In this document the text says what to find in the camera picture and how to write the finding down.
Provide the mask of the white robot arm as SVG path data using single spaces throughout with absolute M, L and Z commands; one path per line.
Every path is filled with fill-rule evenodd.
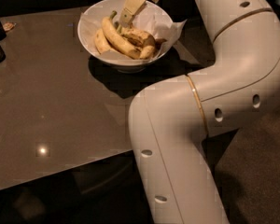
M 229 224 L 202 142 L 280 103 L 280 21 L 266 0 L 195 0 L 213 65 L 141 90 L 133 153 L 155 224 Z

